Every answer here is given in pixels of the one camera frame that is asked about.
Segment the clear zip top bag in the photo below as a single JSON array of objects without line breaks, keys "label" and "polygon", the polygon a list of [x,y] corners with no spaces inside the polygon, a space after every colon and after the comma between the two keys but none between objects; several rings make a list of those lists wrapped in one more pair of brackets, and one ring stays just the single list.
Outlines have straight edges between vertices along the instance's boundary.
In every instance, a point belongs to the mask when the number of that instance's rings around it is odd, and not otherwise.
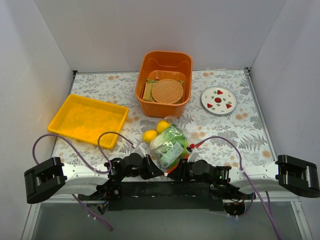
[{"label": "clear zip top bag", "polygon": [[[195,142],[195,140],[197,139],[196,137],[192,136],[192,133],[190,130],[188,130],[184,126],[178,124],[178,119],[176,117],[167,116],[167,117],[163,118],[162,120],[169,122],[171,125],[176,125],[179,129],[181,129],[183,134],[186,137],[186,140],[188,142],[188,146],[191,143]],[[179,162],[178,162],[178,164],[176,166],[173,166],[175,159],[182,153],[183,148],[181,147],[181,145],[179,143],[176,143],[173,147],[157,146],[155,143],[156,138],[154,138],[148,144],[148,148],[151,152],[152,160],[154,160],[157,167],[164,172],[164,175],[167,176],[179,164]]]}]

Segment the green fake pear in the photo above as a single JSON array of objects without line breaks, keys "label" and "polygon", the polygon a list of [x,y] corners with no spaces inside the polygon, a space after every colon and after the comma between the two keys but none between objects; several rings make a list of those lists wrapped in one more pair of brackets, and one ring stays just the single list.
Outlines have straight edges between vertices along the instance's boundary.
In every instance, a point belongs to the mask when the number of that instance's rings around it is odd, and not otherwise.
[{"label": "green fake pear", "polygon": [[189,154],[187,150],[189,143],[187,140],[178,140],[177,143],[181,145],[182,153],[174,160],[172,165],[173,167],[175,167],[179,163],[180,159],[184,159]]}]

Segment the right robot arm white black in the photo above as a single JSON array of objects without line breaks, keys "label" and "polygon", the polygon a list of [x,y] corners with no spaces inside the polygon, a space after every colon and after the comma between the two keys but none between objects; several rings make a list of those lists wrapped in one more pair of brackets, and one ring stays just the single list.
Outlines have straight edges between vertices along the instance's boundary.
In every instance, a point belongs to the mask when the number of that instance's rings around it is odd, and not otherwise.
[{"label": "right robot arm white black", "polygon": [[245,169],[213,166],[203,159],[181,160],[167,176],[176,182],[209,184],[211,193],[222,199],[240,199],[255,191],[289,191],[304,198],[320,196],[317,166],[288,155],[279,155],[275,162]]}]

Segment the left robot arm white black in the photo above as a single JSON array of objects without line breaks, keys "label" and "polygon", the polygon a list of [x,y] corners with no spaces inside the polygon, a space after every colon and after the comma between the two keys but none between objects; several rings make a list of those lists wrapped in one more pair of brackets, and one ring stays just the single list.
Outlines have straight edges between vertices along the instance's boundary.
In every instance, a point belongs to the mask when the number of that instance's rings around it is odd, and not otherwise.
[{"label": "left robot arm white black", "polygon": [[109,192],[108,186],[120,183],[124,178],[141,177],[144,180],[162,176],[164,172],[150,155],[132,153],[124,158],[114,158],[111,163],[90,169],[84,165],[72,165],[52,157],[24,173],[26,201],[41,203],[54,195],[80,194],[101,200]]}]

